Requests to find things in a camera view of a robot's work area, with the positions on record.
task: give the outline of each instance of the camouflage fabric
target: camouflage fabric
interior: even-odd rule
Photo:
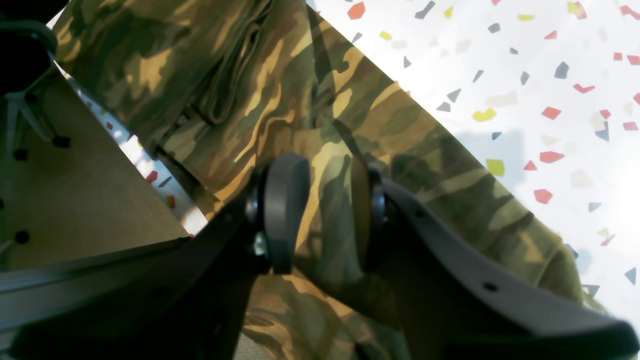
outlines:
[[[261,161],[310,160],[296,271],[260,278],[246,315],[273,357],[408,356],[389,289],[358,268],[354,154],[508,271],[583,303],[561,239],[303,0],[73,0],[54,30],[59,64],[213,195],[209,218]]]

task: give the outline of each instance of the white floor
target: white floor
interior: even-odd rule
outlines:
[[[307,3],[559,232],[583,284],[640,329],[640,0]],[[184,190],[91,107],[197,233]]]

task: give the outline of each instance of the wooden board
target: wooden board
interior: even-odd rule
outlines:
[[[27,161],[6,155],[6,103],[0,104],[0,243],[27,231],[0,269],[60,263],[188,236],[61,74],[34,91],[69,149],[44,142],[22,120]]]

